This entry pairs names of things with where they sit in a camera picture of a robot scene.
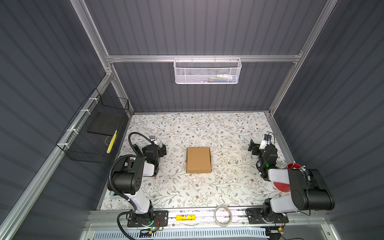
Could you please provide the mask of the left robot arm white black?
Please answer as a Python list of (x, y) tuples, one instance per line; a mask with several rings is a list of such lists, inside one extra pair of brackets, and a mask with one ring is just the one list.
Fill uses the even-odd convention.
[(141, 191), (142, 181), (144, 177), (155, 177), (158, 174), (160, 158), (166, 154), (166, 145), (152, 144), (143, 147), (139, 156), (118, 157), (109, 171), (108, 190), (127, 200), (135, 214), (149, 214), (153, 210), (153, 204)]

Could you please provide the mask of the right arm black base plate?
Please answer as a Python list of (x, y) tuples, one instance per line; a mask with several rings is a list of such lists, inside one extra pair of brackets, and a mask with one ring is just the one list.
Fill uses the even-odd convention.
[(282, 213), (268, 212), (262, 208), (248, 208), (245, 210), (250, 224), (287, 224), (289, 219)]

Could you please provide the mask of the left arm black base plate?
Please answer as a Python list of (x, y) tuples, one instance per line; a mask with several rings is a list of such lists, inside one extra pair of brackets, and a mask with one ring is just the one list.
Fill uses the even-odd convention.
[(168, 211), (154, 211), (147, 214), (129, 214), (126, 217), (128, 221), (127, 227), (166, 227), (168, 225), (169, 212)]

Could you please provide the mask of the brown cardboard paper box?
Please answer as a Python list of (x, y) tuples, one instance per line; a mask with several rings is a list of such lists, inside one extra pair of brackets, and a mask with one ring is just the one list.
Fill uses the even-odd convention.
[(187, 148), (186, 172), (188, 174), (210, 174), (212, 172), (211, 149)]

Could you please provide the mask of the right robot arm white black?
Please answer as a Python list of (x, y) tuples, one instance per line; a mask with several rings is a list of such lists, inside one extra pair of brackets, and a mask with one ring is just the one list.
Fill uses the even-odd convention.
[(278, 168), (278, 150), (268, 140), (268, 136), (260, 144), (250, 141), (248, 151), (258, 157), (256, 168), (264, 181), (289, 187), (288, 195), (265, 200), (263, 208), (266, 213), (286, 214), (334, 209), (335, 200), (320, 172), (303, 166)]

